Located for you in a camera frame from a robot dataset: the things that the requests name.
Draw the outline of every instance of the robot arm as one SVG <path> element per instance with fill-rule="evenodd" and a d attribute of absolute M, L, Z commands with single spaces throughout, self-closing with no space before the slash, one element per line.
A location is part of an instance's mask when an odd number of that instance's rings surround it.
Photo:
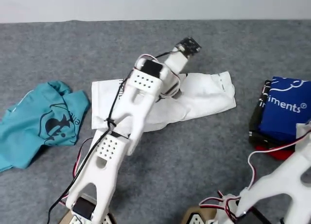
<path fill-rule="evenodd" d="M 135 150 L 152 106 L 159 96 L 172 97 L 179 91 L 180 80 L 177 75 L 200 48 L 192 38 L 185 38 L 174 47 L 163 64 L 155 58 L 140 58 L 136 62 L 125 83 L 120 102 L 112 112 L 113 127 L 96 131 L 90 147 L 95 147 L 95 150 L 69 190 L 66 206 L 80 219 L 79 222 L 104 222 L 115 191 L 118 170 L 125 155 L 131 155 Z M 131 132 L 121 135 L 118 133 L 118 124 L 129 116 L 132 120 Z M 107 130 L 108 133 L 95 146 Z M 96 201 L 82 194 L 90 183 L 96 187 Z"/>
<path fill-rule="evenodd" d="M 297 125 L 296 151 L 274 172 L 259 179 L 250 189 L 244 189 L 237 216 L 245 214 L 256 202 L 278 194 L 288 194 L 292 201 L 284 224 L 307 224 L 311 218 L 309 198 L 311 184 L 301 181 L 302 174 L 311 167 L 310 124 Z"/>

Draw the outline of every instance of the white wall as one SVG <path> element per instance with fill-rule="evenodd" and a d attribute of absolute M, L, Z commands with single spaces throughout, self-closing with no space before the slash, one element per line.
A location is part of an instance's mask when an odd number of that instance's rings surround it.
<path fill-rule="evenodd" d="M 310 0 L 0 0 L 0 22 L 302 19 Z"/>

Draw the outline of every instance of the teal t-shirt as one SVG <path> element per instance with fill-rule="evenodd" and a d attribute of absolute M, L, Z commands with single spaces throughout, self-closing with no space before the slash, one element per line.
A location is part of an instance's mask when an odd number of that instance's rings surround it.
<path fill-rule="evenodd" d="M 39 84 L 0 122 L 0 172 L 26 168 L 42 145 L 74 145 L 89 101 L 61 81 Z"/>

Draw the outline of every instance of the fabric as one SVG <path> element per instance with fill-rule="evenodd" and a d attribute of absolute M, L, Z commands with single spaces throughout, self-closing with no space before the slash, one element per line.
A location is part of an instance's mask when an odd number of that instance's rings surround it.
<path fill-rule="evenodd" d="M 260 131 L 284 140 L 295 140 L 296 123 L 311 117 L 311 82 L 273 77 Z"/>
<path fill-rule="evenodd" d="M 42 145 L 74 145 L 89 101 L 60 82 L 39 84 L 0 123 L 0 171 L 26 168 Z"/>
<path fill-rule="evenodd" d="M 157 100 L 144 128 L 145 132 L 159 130 L 167 124 L 212 115 L 236 107 L 234 86 L 229 72 L 214 75 L 180 74 L 181 95 L 178 98 Z M 106 127 L 112 102 L 122 80 L 92 83 L 92 129 Z M 121 133 L 129 133 L 129 119 L 118 124 Z"/>

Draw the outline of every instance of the registered trademark symbol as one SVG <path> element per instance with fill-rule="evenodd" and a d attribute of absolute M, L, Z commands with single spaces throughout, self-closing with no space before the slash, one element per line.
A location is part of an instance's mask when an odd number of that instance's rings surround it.
<path fill-rule="evenodd" d="M 300 105 L 300 107 L 301 107 L 302 109 L 306 109 L 306 108 L 307 108 L 307 104 L 306 104 L 306 103 L 302 103 L 302 104 Z"/>

